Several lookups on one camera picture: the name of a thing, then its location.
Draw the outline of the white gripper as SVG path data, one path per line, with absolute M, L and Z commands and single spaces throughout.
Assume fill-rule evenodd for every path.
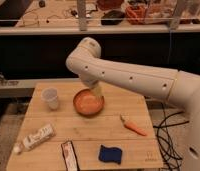
M 81 79 L 82 83 L 87 86 L 91 92 L 97 97 L 97 98 L 102 98 L 102 91 L 101 91 L 101 86 L 99 84 L 99 81 L 96 79 L 88 79 L 88 78 L 82 78 Z

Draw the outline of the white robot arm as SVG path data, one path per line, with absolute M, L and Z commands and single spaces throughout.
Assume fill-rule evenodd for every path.
M 98 97 L 103 81 L 184 110 L 190 115 L 190 125 L 181 171 L 200 171 L 200 75 L 103 60 L 100 44 L 90 37 L 70 53 L 66 67 Z

